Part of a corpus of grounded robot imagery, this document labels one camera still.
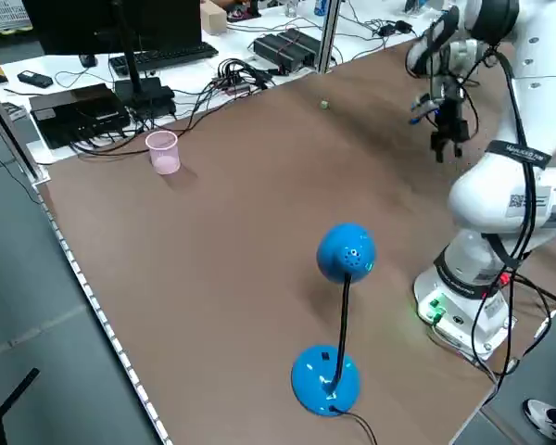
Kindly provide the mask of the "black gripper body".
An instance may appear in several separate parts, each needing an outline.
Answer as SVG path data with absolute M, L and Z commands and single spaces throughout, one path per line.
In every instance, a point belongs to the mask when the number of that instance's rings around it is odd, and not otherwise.
M 466 142 L 469 139 L 469 125 L 462 115 L 464 102 L 462 86 L 458 81 L 444 81 L 437 99 L 435 123 L 437 133 L 452 142 Z

